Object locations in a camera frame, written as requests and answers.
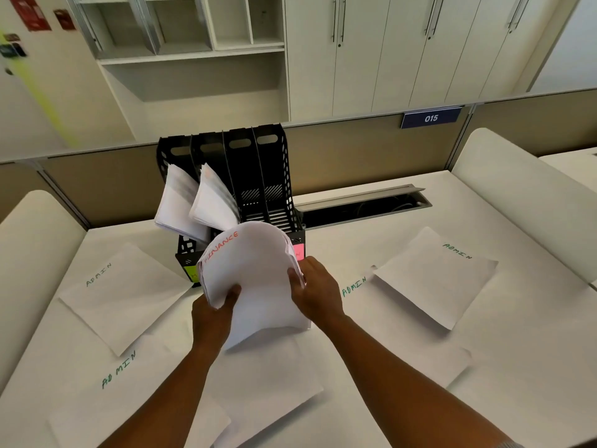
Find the person's left hand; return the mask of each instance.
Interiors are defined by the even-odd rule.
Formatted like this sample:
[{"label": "person's left hand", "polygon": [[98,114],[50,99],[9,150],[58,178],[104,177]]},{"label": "person's left hand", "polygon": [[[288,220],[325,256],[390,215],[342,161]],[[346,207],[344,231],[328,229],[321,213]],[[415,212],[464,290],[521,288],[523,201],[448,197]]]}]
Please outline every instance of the person's left hand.
[{"label": "person's left hand", "polygon": [[232,323],[232,310],[241,287],[235,284],[228,291],[224,305],[216,309],[205,295],[193,302],[193,350],[208,356],[214,362],[228,335]]}]

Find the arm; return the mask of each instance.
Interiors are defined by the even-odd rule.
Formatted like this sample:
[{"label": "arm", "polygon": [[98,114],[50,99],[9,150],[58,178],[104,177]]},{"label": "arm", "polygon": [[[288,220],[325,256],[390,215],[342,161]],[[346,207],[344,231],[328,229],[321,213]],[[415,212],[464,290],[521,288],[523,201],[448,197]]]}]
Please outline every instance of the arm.
[{"label": "arm", "polygon": [[294,302],[332,341],[392,447],[496,448],[510,439],[344,314],[336,280],[313,257],[288,270]]},{"label": "arm", "polygon": [[232,309],[241,292],[234,286],[220,309],[205,296],[193,302],[193,347],[168,378],[100,448],[183,448],[205,378],[230,334]]}]

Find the pink sticky note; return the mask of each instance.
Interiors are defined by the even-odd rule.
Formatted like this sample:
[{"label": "pink sticky note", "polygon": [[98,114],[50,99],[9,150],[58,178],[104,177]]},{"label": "pink sticky note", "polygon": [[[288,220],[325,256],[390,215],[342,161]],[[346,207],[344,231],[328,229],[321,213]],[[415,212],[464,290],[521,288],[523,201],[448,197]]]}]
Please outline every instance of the pink sticky note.
[{"label": "pink sticky note", "polygon": [[297,257],[297,260],[302,260],[304,259],[304,244],[296,244],[293,245],[294,247],[294,254]]}]

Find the black file holder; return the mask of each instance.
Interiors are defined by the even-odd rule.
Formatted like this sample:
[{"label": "black file holder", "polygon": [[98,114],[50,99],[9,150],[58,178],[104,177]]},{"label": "black file holder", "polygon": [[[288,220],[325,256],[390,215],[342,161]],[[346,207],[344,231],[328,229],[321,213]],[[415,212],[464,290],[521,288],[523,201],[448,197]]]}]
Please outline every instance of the black file holder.
[{"label": "black file holder", "polygon": [[[168,164],[181,167],[200,182],[201,165],[208,164],[234,196],[241,221],[259,220],[284,231],[294,245],[305,234],[292,200],[288,143],[280,124],[198,135],[160,138],[157,161],[164,181]],[[213,239],[220,231],[211,230]],[[199,286],[196,264],[206,245],[178,237],[176,259]]]}]

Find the hand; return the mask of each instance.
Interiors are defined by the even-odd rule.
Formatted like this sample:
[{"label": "hand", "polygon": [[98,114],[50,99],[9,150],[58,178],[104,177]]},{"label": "hand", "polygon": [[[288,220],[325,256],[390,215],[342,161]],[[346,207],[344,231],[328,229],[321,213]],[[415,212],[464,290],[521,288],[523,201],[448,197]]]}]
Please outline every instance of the hand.
[{"label": "hand", "polygon": [[299,261],[298,265],[306,286],[302,288],[296,271],[288,269],[293,301],[305,316],[325,331],[330,323],[345,316],[338,282],[312,256]]},{"label": "hand", "polygon": [[208,355],[214,362],[228,335],[232,323],[232,310],[241,287],[235,284],[226,295],[224,305],[216,309],[209,304],[205,295],[193,302],[193,351]]}]

